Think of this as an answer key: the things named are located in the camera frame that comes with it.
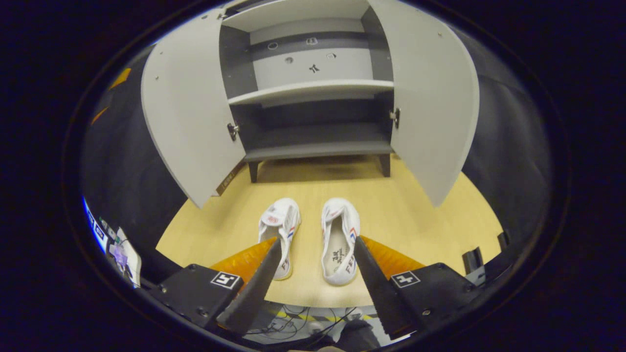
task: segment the white shelf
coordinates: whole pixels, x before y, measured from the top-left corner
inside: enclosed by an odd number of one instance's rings
[[[234,14],[222,23],[249,33],[303,19],[361,19],[368,7],[366,0],[277,0]]]
[[[293,101],[316,100],[318,98],[331,99],[337,95],[373,95],[393,90],[392,81],[379,80],[327,80],[294,83],[278,86],[228,99],[230,105],[275,103],[277,100]]]

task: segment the open cabinet door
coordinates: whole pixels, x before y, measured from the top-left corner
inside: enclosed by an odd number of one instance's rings
[[[152,140],[172,177],[199,208],[244,157],[222,80],[219,37],[224,9],[213,9],[163,37],[141,79]]]
[[[389,43],[394,78],[391,146],[438,207],[456,182],[478,121],[478,77],[459,38],[400,1],[369,0]]]

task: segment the gray cabinet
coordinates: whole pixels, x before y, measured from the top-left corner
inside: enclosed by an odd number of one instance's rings
[[[142,104],[153,141],[199,207],[244,160],[396,152],[440,205],[478,117],[456,35],[408,5],[278,0],[214,9],[150,55]]]

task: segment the cable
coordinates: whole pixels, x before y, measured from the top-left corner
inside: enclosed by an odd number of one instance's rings
[[[306,316],[306,318],[304,318],[304,324],[303,324],[301,327],[299,327],[299,328],[295,328],[295,325],[294,325],[295,330],[294,330],[294,332],[293,332],[290,336],[288,336],[288,337],[286,337],[286,338],[272,338],[272,337],[270,337],[270,336],[265,336],[265,338],[268,338],[268,339],[273,339],[273,340],[277,340],[277,341],[284,341],[284,340],[287,340],[287,339],[291,339],[291,338],[293,338],[295,335],[297,335],[298,331],[300,331],[302,328],[304,328],[304,326],[307,324],[307,320],[308,320],[308,318],[309,318],[309,312],[310,312],[310,309],[311,309],[310,307],[308,307],[308,308],[307,308],[307,307],[305,307],[305,308],[302,310],[302,312],[304,312],[305,310],[307,311],[307,316]],[[277,332],[281,332],[281,331],[282,331],[282,330],[283,330],[283,329],[287,326],[287,324],[289,324],[289,321],[288,321],[288,322],[286,322],[286,323],[285,323],[285,325],[283,325],[283,327],[282,327],[282,328],[278,329],[278,330],[277,330]]]
[[[300,315],[300,314],[304,313],[304,311],[306,311],[306,310],[307,310],[307,307],[304,307],[304,308],[302,308],[302,310],[301,310],[299,313],[296,313],[296,312],[291,311],[291,310],[290,310],[289,308],[287,308],[287,306],[285,306],[284,304],[283,304],[283,306],[282,306],[282,307],[283,307],[286,311],[290,311],[291,313],[293,313],[293,314],[297,314],[297,315]],[[290,318],[290,319],[289,319],[289,320],[288,320],[285,324],[283,324],[283,326],[282,326],[280,329],[276,329],[276,328],[274,328],[273,326],[270,326],[270,327],[266,328],[266,329],[265,329],[265,331],[263,331],[263,329],[261,329],[261,331],[260,331],[260,332],[248,333],[248,335],[267,334],[267,333],[269,332],[269,330],[270,330],[270,329],[274,329],[274,332],[279,333],[279,332],[283,331],[283,329],[285,329],[285,328],[287,327],[287,325],[288,325],[288,324],[289,324],[292,320],[294,320],[294,318],[295,318],[295,316],[292,316],[292,317],[291,317],[291,318]],[[309,318],[309,312],[307,311],[307,317],[305,318],[305,324],[306,324],[306,319],[308,319],[308,318]],[[294,333],[294,335],[293,335],[293,336],[295,336],[295,334],[297,334],[297,333],[298,333],[298,331],[300,331],[300,329],[296,329],[296,331],[295,331],[295,333]]]
[[[314,344],[318,343],[318,342],[319,342],[319,341],[321,341],[323,338],[325,338],[325,337],[328,335],[328,333],[330,333],[330,332],[331,332],[331,330],[335,327],[335,325],[339,324],[339,322],[340,322],[340,321],[342,321],[343,319],[345,319],[346,317],[348,317],[348,315],[350,315],[350,313],[352,313],[352,311],[353,311],[353,310],[355,310],[355,309],[356,309],[356,307],[352,308],[352,310],[350,310],[348,313],[346,313],[346,315],[344,315],[343,317],[339,318],[339,320],[337,320],[334,324],[329,325],[326,329],[324,329],[324,330],[320,331],[318,334],[320,334],[320,333],[322,333],[322,332],[324,332],[324,331],[326,331],[326,333],[324,333],[322,336],[320,336],[320,338],[318,338],[317,340],[313,341],[312,343],[309,343],[308,345],[306,345],[306,346],[302,347],[302,349],[304,349],[304,348],[308,348],[308,347],[310,347],[310,346],[312,346],[312,345],[314,345]]]

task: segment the white shoe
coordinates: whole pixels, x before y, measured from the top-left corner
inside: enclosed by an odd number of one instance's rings
[[[274,274],[274,280],[284,280],[291,275],[289,247],[300,225],[300,210],[291,198],[282,198],[270,205],[259,220],[259,243],[274,236],[280,239],[282,257]]]
[[[331,198],[322,210],[322,229],[324,279],[332,285],[345,285],[354,279],[357,271],[354,241],[361,233],[359,213],[346,199]]]

